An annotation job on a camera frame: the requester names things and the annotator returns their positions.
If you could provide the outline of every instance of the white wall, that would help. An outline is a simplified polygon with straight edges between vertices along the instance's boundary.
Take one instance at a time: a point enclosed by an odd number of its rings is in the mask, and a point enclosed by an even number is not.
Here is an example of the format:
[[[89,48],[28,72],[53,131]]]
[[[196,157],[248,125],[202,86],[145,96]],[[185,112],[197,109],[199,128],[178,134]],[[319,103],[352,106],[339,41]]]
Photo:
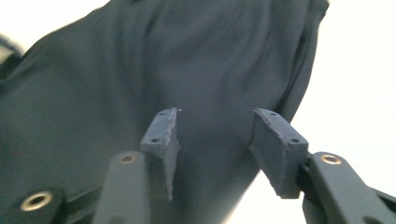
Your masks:
[[[0,33],[28,49],[107,0],[1,0]],[[396,3],[332,0],[320,27],[310,86],[292,125],[310,151],[351,163],[371,187],[396,196]],[[227,224],[303,224],[300,201],[282,201],[259,175]]]

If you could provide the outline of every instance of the screw hole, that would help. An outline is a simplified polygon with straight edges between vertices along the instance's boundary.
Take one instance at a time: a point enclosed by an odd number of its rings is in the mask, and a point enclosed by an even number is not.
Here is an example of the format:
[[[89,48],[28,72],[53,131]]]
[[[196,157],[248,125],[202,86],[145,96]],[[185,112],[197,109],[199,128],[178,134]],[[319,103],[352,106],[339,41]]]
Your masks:
[[[34,211],[40,209],[50,203],[52,195],[48,191],[38,192],[28,197],[21,204],[21,210],[25,212]]]
[[[332,156],[332,155],[323,155],[320,157],[320,159],[326,163],[331,164],[331,165],[341,164],[341,160],[338,159],[337,157]]]
[[[123,157],[120,158],[120,162],[127,164],[127,163],[132,163],[136,161],[136,156],[135,155],[125,155]]]
[[[381,221],[378,221],[377,219],[373,218],[373,217],[364,217],[363,221],[366,224],[382,224]]]

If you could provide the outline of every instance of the dark fabric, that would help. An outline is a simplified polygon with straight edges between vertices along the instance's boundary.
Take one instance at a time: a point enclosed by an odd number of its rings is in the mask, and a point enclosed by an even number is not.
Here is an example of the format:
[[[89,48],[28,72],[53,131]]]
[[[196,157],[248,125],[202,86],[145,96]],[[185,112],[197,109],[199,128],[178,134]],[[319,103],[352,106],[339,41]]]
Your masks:
[[[154,223],[219,223],[258,172],[252,110],[292,119],[327,6],[113,0],[45,36],[0,82],[0,211],[31,189],[99,185],[110,158],[177,107],[174,201]]]

